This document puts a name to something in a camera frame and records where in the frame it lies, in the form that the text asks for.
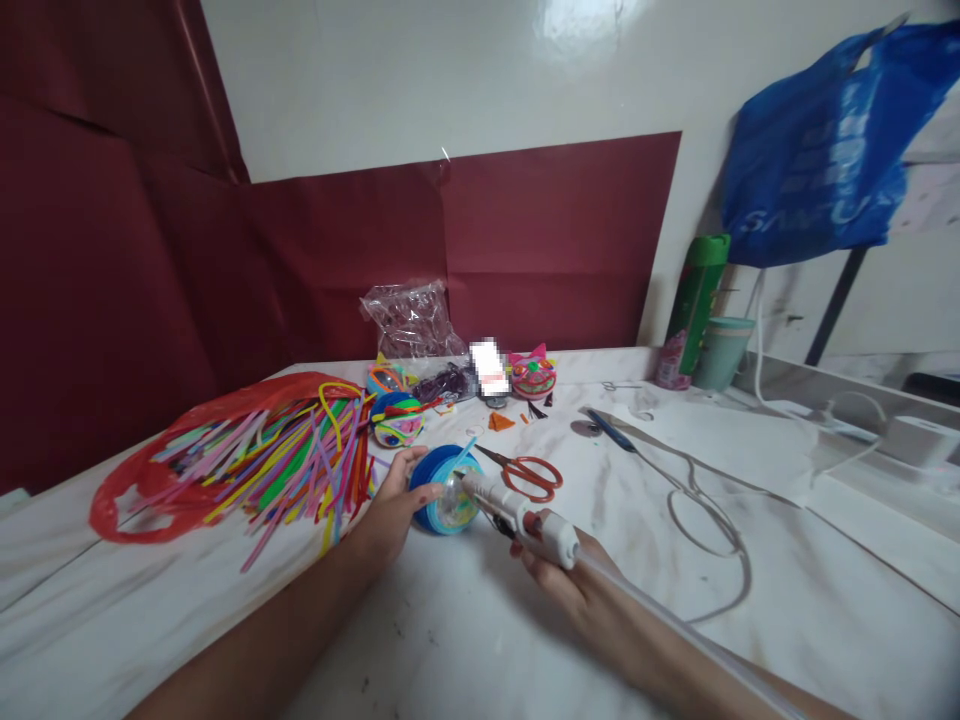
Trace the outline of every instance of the maroon paper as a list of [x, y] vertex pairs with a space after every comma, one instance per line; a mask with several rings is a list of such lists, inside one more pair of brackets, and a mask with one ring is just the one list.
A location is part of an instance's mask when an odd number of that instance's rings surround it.
[[217, 391], [130, 146], [0, 97], [0, 492], [35, 493]]
[[503, 351], [636, 342], [680, 133], [455, 158], [450, 314]]
[[376, 355], [360, 316], [372, 285], [446, 276], [437, 163], [241, 188], [270, 244], [287, 342], [298, 362]]
[[200, 0], [5, 0], [0, 93], [249, 182]]
[[227, 393], [293, 362], [266, 241], [236, 186], [178, 160], [138, 152], [154, 210], [197, 332]]

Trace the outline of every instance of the cup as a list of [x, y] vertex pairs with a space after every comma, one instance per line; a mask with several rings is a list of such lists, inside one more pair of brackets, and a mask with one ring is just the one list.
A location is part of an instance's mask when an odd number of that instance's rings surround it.
[[710, 318], [703, 333], [700, 361], [693, 372], [694, 387], [723, 392], [746, 352], [756, 323], [748, 318]]

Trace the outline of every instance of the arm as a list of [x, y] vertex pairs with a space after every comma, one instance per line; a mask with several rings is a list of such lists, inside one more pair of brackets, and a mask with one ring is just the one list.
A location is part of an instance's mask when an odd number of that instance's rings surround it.
[[[581, 545], [591, 555], [602, 558], [616, 570], [613, 560], [594, 538], [577, 532]], [[520, 558], [596, 655], [671, 714], [680, 718], [724, 720], [779, 717], [726, 670], [589, 567], [577, 565], [566, 572], [519, 544], [514, 544], [510, 553]], [[852, 716], [776, 675], [736, 659], [806, 717], [853, 720]]]
[[367, 514], [343, 542], [174, 673], [128, 716], [262, 718], [290, 700], [360, 598], [403, 549], [414, 512], [443, 491], [406, 491], [426, 448], [399, 452]]

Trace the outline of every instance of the red plastic bag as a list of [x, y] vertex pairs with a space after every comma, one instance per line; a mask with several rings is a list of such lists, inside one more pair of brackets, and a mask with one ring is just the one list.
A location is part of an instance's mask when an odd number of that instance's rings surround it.
[[[214, 421], [232, 420], [258, 410], [276, 410], [296, 400], [316, 397], [322, 384], [333, 382], [359, 390], [353, 383], [325, 373], [294, 373], [241, 388], [187, 411], [163, 435], [124, 460], [106, 477], [90, 506], [90, 527], [104, 540], [144, 545], [168, 542], [199, 527], [210, 513], [214, 498], [223, 490], [222, 487], [194, 485], [180, 493], [173, 503], [155, 506], [154, 509], [171, 515], [173, 521], [168, 527], [142, 533], [128, 533], [119, 529], [116, 500], [133, 485], [137, 486], [137, 492], [142, 497], [147, 498], [175, 484], [178, 481], [177, 473], [164, 463], [150, 462], [150, 458], [183, 433]], [[333, 387], [328, 388], [324, 396], [328, 400], [355, 398], [357, 392]]]

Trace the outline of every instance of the scissors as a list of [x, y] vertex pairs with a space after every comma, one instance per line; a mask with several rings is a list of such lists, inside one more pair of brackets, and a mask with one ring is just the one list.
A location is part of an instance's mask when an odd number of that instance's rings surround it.
[[609, 380], [604, 380], [600, 384], [603, 385], [604, 390], [609, 390], [610, 392], [613, 392], [614, 390], [620, 390], [623, 388], [643, 388], [643, 387], [648, 387], [649, 385], [649, 383], [647, 385], [630, 385], [628, 383], [623, 383], [622, 385], [619, 385], [617, 383], [612, 383]]
[[[550, 502], [554, 497], [556, 497], [555, 490], [563, 485], [563, 475], [561, 475], [560, 471], [546, 460], [527, 455], [511, 459], [504, 457], [500, 453], [495, 453], [492, 450], [487, 450], [484, 447], [480, 447], [479, 445], [475, 445], [474, 447], [503, 468], [503, 482], [506, 483], [508, 488], [511, 490], [516, 490], [521, 495], [526, 495], [533, 502]], [[537, 474], [524, 463], [535, 463], [537, 465], [542, 465], [550, 472], [551, 475], [553, 475], [553, 479], [550, 480], [543, 475]], [[521, 480], [526, 480], [531, 485], [536, 485], [547, 494], [534, 496], [528, 492], [524, 492], [513, 484], [513, 480], [510, 477], [511, 475], [518, 477]]]

